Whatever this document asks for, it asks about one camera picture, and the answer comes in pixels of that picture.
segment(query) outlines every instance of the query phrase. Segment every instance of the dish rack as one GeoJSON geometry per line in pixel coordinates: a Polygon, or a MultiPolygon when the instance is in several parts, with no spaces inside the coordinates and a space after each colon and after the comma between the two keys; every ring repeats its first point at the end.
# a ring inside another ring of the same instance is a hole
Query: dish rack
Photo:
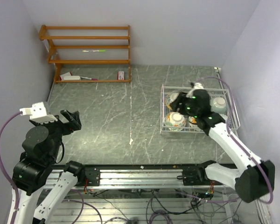
{"type": "MultiPolygon", "coordinates": [[[[163,132],[167,133],[204,133],[199,127],[191,127],[189,123],[189,117],[187,115],[184,115],[187,123],[186,126],[180,130],[180,127],[177,128],[176,130],[173,130],[174,128],[171,126],[166,126],[165,125],[165,119],[166,115],[169,114],[170,112],[173,112],[166,106],[166,100],[172,93],[175,92],[189,92],[192,88],[191,87],[173,87],[173,86],[164,86],[162,85],[161,87],[161,128],[160,128],[160,133],[162,134],[163,132]]],[[[234,105],[234,111],[231,109],[231,96],[228,90],[226,89],[207,89],[205,90],[208,92],[211,98],[215,97],[222,97],[225,99],[226,104],[227,104],[227,110],[225,112],[225,115],[227,115],[228,118],[230,118],[230,124],[229,128],[236,133],[236,130],[240,127],[240,122],[238,119],[238,112],[236,109],[236,106],[234,105]]]]}

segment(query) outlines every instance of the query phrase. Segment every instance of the soap box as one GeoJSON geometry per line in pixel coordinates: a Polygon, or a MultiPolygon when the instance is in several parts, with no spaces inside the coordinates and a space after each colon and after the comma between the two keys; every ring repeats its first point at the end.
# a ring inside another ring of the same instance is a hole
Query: soap box
{"type": "Polygon", "coordinates": [[[117,80],[125,80],[125,72],[124,71],[119,71],[117,73],[117,80]]]}

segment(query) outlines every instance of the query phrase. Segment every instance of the gray marble tabletop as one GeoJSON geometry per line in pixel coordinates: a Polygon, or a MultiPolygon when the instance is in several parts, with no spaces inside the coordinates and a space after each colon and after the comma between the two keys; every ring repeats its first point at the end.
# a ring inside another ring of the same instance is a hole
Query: gray marble tabletop
{"type": "MultiPolygon", "coordinates": [[[[124,67],[67,67],[62,73],[116,79],[124,67]]],[[[82,130],[64,136],[65,156],[83,164],[179,164],[215,160],[232,163],[229,156],[203,133],[160,134],[160,92],[166,86],[190,86],[215,76],[213,67],[133,66],[131,83],[55,84],[50,107],[80,111],[82,130]]],[[[215,79],[206,88],[220,88],[215,79]]]]}

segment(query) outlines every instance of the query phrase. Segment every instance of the wire dish rack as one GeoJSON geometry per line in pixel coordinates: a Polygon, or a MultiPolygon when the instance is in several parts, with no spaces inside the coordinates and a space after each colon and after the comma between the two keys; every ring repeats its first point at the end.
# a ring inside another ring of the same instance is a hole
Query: wire dish rack
{"type": "MultiPolygon", "coordinates": [[[[177,92],[189,92],[192,88],[191,87],[173,87],[173,86],[164,86],[162,85],[161,87],[161,128],[160,128],[160,133],[162,134],[163,132],[167,133],[204,133],[199,127],[189,123],[189,116],[184,116],[186,120],[186,125],[185,127],[172,127],[172,126],[167,126],[165,124],[166,116],[173,112],[169,107],[168,107],[168,100],[170,98],[170,95],[172,93],[177,93],[177,92]]],[[[227,105],[227,110],[224,113],[225,118],[230,118],[229,122],[229,128],[236,133],[236,130],[240,127],[240,122],[238,119],[238,112],[236,109],[236,106],[234,105],[234,111],[231,109],[231,96],[228,90],[226,89],[205,89],[209,95],[210,98],[215,98],[215,97],[222,97],[226,101],[227,105]]]]}

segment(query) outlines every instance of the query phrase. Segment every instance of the table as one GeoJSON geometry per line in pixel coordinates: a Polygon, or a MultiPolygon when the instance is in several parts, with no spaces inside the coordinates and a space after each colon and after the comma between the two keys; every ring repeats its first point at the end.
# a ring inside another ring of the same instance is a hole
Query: table
{"type": "MultiPolygon", "coordinates": [[[[63,68],[62,74],[114,79],[123,67],[63,68]]],[[[203,133],[160,135],[161,85],[190,86],[199,78],[215,76],[213,67],[133,66],[129,83],[55,84],[51,112],[80,111],[82,130],[64,136],[65,156],[83,164],[179,164],[215,160],[232,163],[229,156],[203,133]]],[[[206,88],[220,88],[215,79],[206,88]]]]}

